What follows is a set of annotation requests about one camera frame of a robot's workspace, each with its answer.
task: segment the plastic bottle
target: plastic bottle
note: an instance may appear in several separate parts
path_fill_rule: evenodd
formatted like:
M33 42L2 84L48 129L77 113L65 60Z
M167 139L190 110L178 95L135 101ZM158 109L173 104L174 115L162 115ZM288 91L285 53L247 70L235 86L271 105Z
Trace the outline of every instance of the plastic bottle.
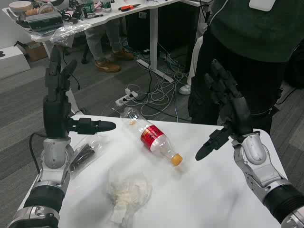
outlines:
M106 13L111 12L112 11L111 0L101 0L101 8Z
M82 3L84 5L86 13L89 16L95 15L95 7L94 7L94 1L93 0L82 0Z
M159 151L174 166L181 163L182 157L175 153L171 147L168 137L158 129L154 124L147 121L135 109L127 107L121 114L121 118L125 125L150 149L151 152Z

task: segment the white sneaker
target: white sneaker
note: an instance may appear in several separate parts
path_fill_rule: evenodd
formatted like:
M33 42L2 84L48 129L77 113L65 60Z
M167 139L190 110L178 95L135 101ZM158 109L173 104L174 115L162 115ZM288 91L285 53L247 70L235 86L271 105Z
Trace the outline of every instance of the white sneaker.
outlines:
M191 86L186 84L179 89L179 93L183 95L189 95L191 92Z

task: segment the shoe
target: shoe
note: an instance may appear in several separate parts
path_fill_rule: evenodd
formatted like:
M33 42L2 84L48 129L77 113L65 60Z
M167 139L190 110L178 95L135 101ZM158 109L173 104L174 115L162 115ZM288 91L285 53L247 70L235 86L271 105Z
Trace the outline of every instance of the shoe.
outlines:
M179 89L179 93L183 95L189 95L191 92L191 86L186 84Z
M126 52L124 49L118 52L112 52L112 57L116 58L117 60L127 60L127 61L134 59L134 55Z
M121 70L119 65L112 63L108 59L101 63L95 61L95 66L98 68L99 71L103 71L106 73L115 73Z

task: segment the gray pants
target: gray pants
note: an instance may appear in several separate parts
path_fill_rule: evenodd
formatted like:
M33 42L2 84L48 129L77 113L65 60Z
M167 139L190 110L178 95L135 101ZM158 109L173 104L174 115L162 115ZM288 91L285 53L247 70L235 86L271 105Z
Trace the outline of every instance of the gray pants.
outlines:
M87 44L90 48L90 51L95 59L95 61L104 61L106 60L105 54L103 53L100 39L106 34L110 40L110 44L113 52L122 50L122 45L119 43L119 20L113 19L108 21L104 25L99 25L93 28L85 30L85 36Z

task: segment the bottle label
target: bottle label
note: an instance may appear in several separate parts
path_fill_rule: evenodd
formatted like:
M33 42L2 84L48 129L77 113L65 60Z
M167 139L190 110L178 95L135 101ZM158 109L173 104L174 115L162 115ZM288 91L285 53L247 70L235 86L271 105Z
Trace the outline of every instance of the bottle label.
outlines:
M150 149L154 140L163 135L164 133L155 125L148 127L141 135L141 141Z
M86 10L87 13L94 13L95 12L95 8L94 8L94 3L93 2L84 4L84 8L85 8L85 10Z
M110 9L111 8L111 2L110 1L103 1L101 3L101 7L104 9Z

